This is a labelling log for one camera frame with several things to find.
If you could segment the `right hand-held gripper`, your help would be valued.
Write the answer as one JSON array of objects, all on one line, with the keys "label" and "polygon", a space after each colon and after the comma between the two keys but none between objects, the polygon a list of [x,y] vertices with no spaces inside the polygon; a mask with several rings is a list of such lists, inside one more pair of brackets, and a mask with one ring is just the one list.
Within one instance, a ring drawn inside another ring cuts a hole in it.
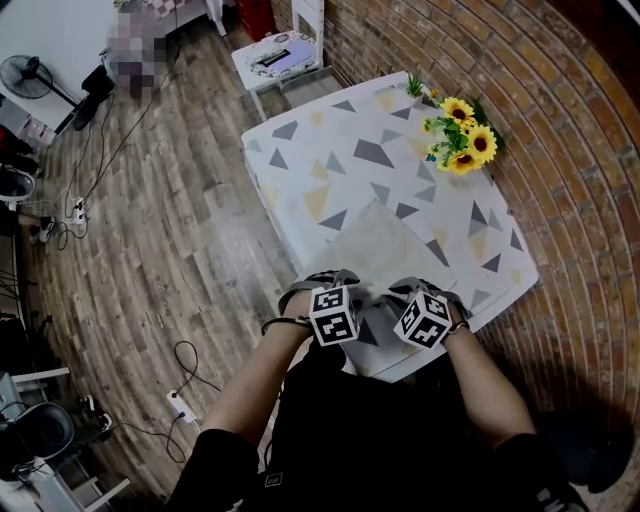
[{"label": "right hand-held gripper", "polygon": [[[470,311],[462,304],[458,295],[452,291],[420,278],[403,278],[389,287],[388,299],[394,305],[400,302],[400,316],[395,324],[394,333],[405,343],[420,349],[433,349],[449,334],[468,327]],[[452,326],[448,304],[457,305],[463,321]]]}]

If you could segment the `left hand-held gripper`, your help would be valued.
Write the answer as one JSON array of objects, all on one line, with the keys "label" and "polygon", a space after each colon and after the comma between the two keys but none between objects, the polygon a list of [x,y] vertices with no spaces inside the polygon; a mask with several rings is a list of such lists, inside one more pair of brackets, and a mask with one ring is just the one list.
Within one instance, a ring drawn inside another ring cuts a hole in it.
[{"label": "left hand-held gripper", "polygon": [[354,341],[360,328],[350,288],[359,283],[359,277],[348,269],[312,274],[289,287],[278,302],[279,312],[284,313],[297,292],[309,290],[311,302],[303,318],[309,321],[318,343],[329,346]]}]

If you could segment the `person's left hand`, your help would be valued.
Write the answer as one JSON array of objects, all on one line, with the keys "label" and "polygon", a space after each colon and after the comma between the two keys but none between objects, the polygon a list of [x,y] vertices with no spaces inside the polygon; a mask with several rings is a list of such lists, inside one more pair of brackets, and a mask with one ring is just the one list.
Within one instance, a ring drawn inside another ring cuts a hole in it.
[{"label": "person's left hand", "polygon": [[312,294],[310,290],[296,291],[289,297],[282,316],[292,319],[308,317],[311,300]]}]

